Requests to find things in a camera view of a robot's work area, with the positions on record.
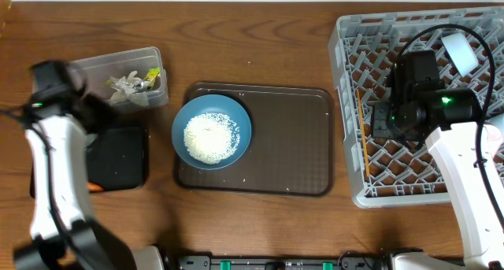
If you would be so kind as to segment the wooden chopstick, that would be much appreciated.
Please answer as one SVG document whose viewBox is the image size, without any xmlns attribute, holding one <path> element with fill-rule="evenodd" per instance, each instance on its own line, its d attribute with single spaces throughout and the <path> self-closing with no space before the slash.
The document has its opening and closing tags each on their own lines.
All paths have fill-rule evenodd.
<svg viewBox="0 0 504 270">
<path fill-rule="evenodd" d="M 356 89 L 355 94 L 356 94 L 357 105 L 358 105 L 358 119 L 359 119 L 360 130 L 361 130 L 361 144 L 362 144 L 363 158 L 364 158 L 364 163 L 365 163 L 365 178 L 369 179 L 371 176 L 370 170 L 369 170 L 369 155 L 367 152 L 367 142 L 366 142 L 365 125 L 364 125 L 363 112 L 362 112 L 362 106 L 361 106 L 360 91 L 358 89 Z"/>
</svg>

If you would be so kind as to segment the light blue bowl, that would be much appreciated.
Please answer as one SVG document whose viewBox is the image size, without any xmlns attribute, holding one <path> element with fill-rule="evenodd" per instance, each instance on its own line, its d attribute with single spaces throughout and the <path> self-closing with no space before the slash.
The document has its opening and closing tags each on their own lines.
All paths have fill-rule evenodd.
<svg viewBox="0 0 504 270">
<path fill-rule="evenodd" d="M 441 41 L 454 66 L 458 70 L 458 73 L 462 77 L 467 76 L 479 65 L 472 47 L 462 33 L 442 37 Z"/>
</svg>

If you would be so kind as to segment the aluminium foil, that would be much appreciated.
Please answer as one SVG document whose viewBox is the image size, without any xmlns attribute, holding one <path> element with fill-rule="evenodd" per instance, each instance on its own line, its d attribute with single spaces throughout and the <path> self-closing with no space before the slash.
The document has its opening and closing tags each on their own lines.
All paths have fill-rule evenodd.
<svg viewBox="0 0 504 270">
<path fill-rule="evenodd" d="M 137 71 L 130 72 L 127 76 L 116 78 L 111 76 L 106 84 L 116 91 L 122 91 L 126 94 L 143 92 L 146 89 L 143 87 L 143 79 L 137 77 Z"/>
</svg>

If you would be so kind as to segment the light blue cup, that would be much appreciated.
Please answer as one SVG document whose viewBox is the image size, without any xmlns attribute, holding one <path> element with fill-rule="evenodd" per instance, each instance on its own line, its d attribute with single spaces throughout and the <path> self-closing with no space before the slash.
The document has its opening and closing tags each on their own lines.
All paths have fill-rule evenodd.
<svg viewBox="0 0 504 270">
<path fill-rule="evenodd" d="M 495 126 L 502 134 L 504 134 L 504 113 L 492 117 L 488 120 L 488 123 Z"/>
</svg>

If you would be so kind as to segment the pink plastic cup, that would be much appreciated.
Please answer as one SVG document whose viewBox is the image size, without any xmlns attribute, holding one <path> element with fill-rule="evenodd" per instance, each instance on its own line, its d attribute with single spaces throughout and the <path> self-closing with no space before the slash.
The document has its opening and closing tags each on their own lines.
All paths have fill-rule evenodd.
<svg viewBox="0 0 504 270">
<path fill-rule="evenodd" d="M 491 124 L 486 124 L 485 128 L 487 129 L 489 151 L 491 156 L 494 157 L 503 143 L 503 133 L 496 126 Z"/>
</svg>

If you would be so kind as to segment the yellow green wrapper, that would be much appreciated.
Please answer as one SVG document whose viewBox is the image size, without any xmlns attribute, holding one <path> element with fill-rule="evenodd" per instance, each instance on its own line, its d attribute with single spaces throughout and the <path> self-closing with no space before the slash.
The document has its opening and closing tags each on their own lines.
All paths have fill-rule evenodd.
<svg viewBox="0 0 504 270">
<path fill-rule="evenodd" d="M 148 91 L 150 90 L 155 82 L 157 77 L 160 75 L 161 70 L 159 68 L 150 68 L 148 73 L 143 79 L 143 87 Z"/>
</svg>

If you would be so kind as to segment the orange carrot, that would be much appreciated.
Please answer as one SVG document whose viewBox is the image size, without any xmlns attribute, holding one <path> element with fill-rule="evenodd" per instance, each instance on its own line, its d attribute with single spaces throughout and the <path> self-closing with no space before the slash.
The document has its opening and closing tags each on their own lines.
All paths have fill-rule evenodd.
<svg viewBox="0 0 504 270">
<path fill-rule="evenodd" d="M 98 184 L 92 183 L 92 182 L 87 183 L 87 189 L 92 193 L 104 191 L 104 189 L 102 187 L 100 187 Z"/>
</svg>

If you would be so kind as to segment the dark blue plate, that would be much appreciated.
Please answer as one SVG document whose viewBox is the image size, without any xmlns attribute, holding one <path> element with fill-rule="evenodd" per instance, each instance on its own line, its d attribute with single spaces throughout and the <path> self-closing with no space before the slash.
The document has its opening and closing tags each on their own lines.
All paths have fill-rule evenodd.
<svg viewBox="0 0 504 270">
<path fill-rule="evenodd" d="M 192 117 L 203 113 L 223 113 L 228 115 L 240 127 L 240 143 L 237 151 L 228 159 L 216 165 L 207 165 L 201 161 L 195 160 L 187 151 L 183 143 L 183 130 Z M 232 98 L 219 95 L 208 94 L 197 97 L 189 101 L 177 113 L 172 125 L 172 144 L 179 158 L 185 163 L 200 169 L 216 170 L 227 167 L 235 163 L 241 156 L 244 155 L 250 144 L 252 136 L 252 125 L 247 111 L 237 101 Z"/>
</svg>

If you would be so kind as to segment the pile of white rice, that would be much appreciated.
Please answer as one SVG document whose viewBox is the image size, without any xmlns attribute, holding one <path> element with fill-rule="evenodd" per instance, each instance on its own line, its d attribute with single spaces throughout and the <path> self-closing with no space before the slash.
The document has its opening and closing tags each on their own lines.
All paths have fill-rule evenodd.
<svg viewBox="0 0 504 270">
<path fill-rule="evenodd" d="M 192 117 L 183 130 L 183 143 L 197 161 L 216 165 L 232 156 L 240 143 L 240 127 L 223 113 Z"/>
</svg>

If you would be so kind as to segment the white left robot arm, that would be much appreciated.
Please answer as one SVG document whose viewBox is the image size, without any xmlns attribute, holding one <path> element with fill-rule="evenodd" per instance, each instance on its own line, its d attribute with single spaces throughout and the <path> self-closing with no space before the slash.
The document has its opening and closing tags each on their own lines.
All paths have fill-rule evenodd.
<svg viewBox="0 0 504 270">
<path fill-rule="evenodd" d="M 76 87 L 63 61 L 31 67 L 35 92 L 20 122 L 31 147 L 35 211 L 31 243 L 13 252 L 17 269 L 60 269 L 67 251 L 82 269 L 135 269 L 130 248 L 96 219 L 86 165 L 89 133 L 116 114 L 103 100 Z"/>
</svg>

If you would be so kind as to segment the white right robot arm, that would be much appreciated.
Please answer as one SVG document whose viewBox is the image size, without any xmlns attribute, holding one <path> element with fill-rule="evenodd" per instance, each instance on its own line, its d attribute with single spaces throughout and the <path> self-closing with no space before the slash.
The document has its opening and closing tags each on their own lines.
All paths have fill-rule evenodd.
<svg viewBox="0 0 504 270">
<path fill-rule="evenodd" d="M 503 267 L 503 185 L 493 156 L 503 141 L 484 122 L 469 88 L 448 89 L 431 50 L 401 54 L 375 104 L 372 135 L 426 146 L 440 170 L 456 215 L 465 269 Z"/>
</svg>

